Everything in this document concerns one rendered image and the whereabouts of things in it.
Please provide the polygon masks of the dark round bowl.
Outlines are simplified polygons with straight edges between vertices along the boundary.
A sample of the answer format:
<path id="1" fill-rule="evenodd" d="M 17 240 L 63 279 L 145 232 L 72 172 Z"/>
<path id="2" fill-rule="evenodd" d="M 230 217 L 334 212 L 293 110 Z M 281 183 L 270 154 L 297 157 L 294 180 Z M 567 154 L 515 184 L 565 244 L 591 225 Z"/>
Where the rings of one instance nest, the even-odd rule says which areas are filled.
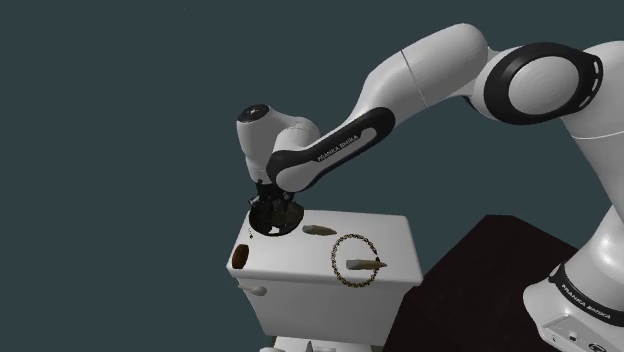
<path id="1" fill-rule="evenodd" d="M 249 224 L 258 233 L 279 237 L 295 230 L 304 217 L 304 208 L 296 202 L 264 202 L 254 205 Z"/>

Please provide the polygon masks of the brown oval object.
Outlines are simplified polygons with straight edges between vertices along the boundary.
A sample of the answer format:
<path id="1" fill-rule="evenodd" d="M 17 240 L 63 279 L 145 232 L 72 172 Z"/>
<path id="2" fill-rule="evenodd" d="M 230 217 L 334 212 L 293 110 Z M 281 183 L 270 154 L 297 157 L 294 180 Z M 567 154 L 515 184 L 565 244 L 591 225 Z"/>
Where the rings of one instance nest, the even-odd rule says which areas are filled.
<path id="1" fill-rule="evenodd" d="M 231 266 L 233 269 L 240 270 L 246 265 L 249 257 L 249 246 L 247 244 L 239 244 L 236 246 L 231 257 Z"/>

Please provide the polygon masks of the grey pointed object brown tip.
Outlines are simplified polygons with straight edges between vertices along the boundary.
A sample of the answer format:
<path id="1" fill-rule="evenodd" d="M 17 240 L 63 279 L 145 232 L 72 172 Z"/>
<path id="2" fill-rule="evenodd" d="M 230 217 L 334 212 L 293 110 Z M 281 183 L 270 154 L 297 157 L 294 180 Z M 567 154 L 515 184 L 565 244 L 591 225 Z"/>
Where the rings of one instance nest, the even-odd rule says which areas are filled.
<path id="1" fill-rule="evenodd" d="M 346 261 L 348 270 L 377 270 L 386 266 L 386 263 L 378 260 L 352 259 Z"/>

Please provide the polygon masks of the dark robot stand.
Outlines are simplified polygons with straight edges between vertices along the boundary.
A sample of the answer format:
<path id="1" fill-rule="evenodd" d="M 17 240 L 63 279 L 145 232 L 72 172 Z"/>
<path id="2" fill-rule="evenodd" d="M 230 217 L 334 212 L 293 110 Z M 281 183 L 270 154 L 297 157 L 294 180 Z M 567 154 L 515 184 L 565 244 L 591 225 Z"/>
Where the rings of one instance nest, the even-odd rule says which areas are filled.
<path id="1" fill-rule="evenodd" d="M 559 352 L 523 292 L 576 251 L 515 216 L 483 217 L 404 296 L 381 352 Z"/>

